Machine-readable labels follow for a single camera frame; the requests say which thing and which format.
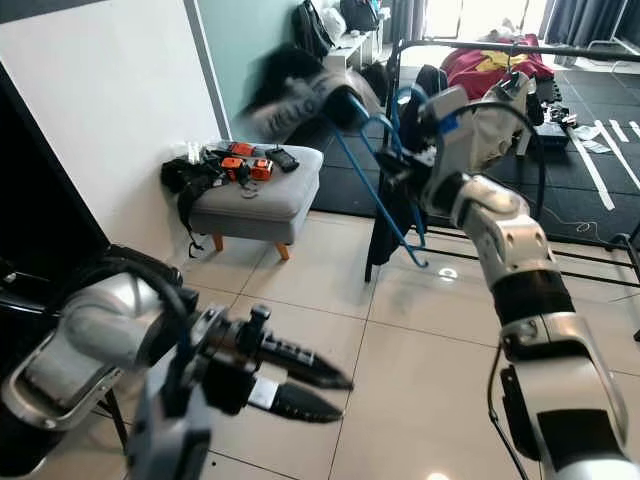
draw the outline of black backpack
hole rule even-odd
[[[189,245],[189,257],[195,258],[192,248],[203,250],[193,237],[193,230],[189,223],[191,207],[204,192],[215,186],[228,183],[228,179],[219,158],[216,155],[201,152],[202,163],[191,164],[186,157],[178,157],[162,164],[160,181],[171,193],[178,194],[178,214],[180,221],[187,229],[191,244]]]
[[[333,42],[322,25],[320,16],[311,0],[304,0],[296,7],[291,23],[293,24],[293,36],[299,47],[318,59],[327,56],[333,47]]]
[[[340,12],[347,24],[347,31],[370,32],[378,29],[378,14],[371,0],[340,0]]]

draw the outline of teal wall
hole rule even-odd
[[[283,42],[293,41],[291,12],[301,0],[198,0],[222,101],[237,140],[235,121],[248,103],[257,76],[257,60]]]

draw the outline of white tile floor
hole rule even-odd
[[[212,412],[214,440],[206,480],[513,479],[517,473],[486,416],[485,382],[498,321],[480,266],[429,255],[429,268],[404,252],[363,282],[372,221],[312,212],[291,260],[263,242],[225,239],[225,250],[186,266],[201,304],[251,305],[273,310],[276,334],[308,345],[349,373],[350,394],[323,395],[346,407],[340,424],[304,425],[245,409],[234,418]],[[466,240],[430,237],[433,248],[473,253]],[[565,246],[602,257],[604,250]],[[607,265],[562,259],[567,270],[633,278]],[[458,279],[438,275],[453,268]],[[640,291],[570,279],[569,289],[589,319],[601,351],[626,396],[629,452],[640,461]],[[278,379],[282,372],[266,372]],[[130,421],[137,379],[118,389]],[[500,405],[499,392],[496,404]],[[526,463],[531,479],[538,466]],[[92,415],[51,456],[37,477],[119,480],[124,463],[108,419]],[[442,473],[446,477],[431,476]]]

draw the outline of white line on floor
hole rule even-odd
[[[636,187],[638,187],[638,190],[640,190],[640,180],[638,180],[638,177],[636,177],[636,174],[633,173],[633,170],[631,170],[631,167],[629,166],[627,161],[624,159],[624,156],[622,155],[622,152],[620,151],[618,144],[613,140],[613,138],[611,138],[611,135],[609,135],[609,132],[607,132],[607,129],[604,128],[604,125],[600,120],[596,120],[593,123],[598,129],[600,129],[600,133],[609,144],[609,148],[611,148],[615,156],[618,157],[618,160],[620,160],[620,163],[622,164],[624,169],[627,171],[627,173],[631,177],[631,180],[633,180],[633,183],[635,183]]]
[[[598,169],[593,163],[593,160],[591,159],[589,152],[587,152],[587,149],[584,148],[584,145],[582,145],[582,142],[574,133],[573,128],[571,127],[567,128],[567,135],[569,135],[569,138],[571,139],[573,144],[576,146],[578,153],[582,157],[584,166],[587,167],[587,171],[591,175],[591,178],[593,179],[593,183],[596,185],[596,189],[598,190],[598,194],[600,195],[600,199],[602,200],[604,207],[607,210],[613,210],[616,207],[613,204],[613,200],[611,200],[611,195],[609,195],[607,186],[604,184],[604,180],[602,180],[602,177],[600,176],[600,172],[598,172]]]
[[[623,143],[629,143],[629,139],[620,128],[620,124],[616,120],[609,120],[609,123],[611,124],[611,128],[613,128],[613,131],[616,132],[616,135],[618,135],[620,141]]]
[[[629,122],[629,125],[631,126],[633,131],[636,132],[636,135],[638,135],[638,138],[640,138],[640,127],[638,126],[638,124],[634,121],[631,121]]]

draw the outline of paper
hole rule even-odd
[[[588,148],[593,153],[607,153],[610,152],[611,149],[602,145],[601,143],[596,142],[595,140],[587,140],[582,142],[585,148]]]
[[[576,134],[580,140],[593,140],[598,135],[600,135],[600,130],[596,127],[589,127],[587,125],[582,125],[581,127],[574,128],[573,133]]]
[[[618,135],[618,138],[622,143],[629,143],[629,139],[622,131],[622,129],[620,128],[620,124],[617,121],[609,120],[609,124],[611,125],[611,128],[613,128],[613,131],[616,132],[616,135]]]

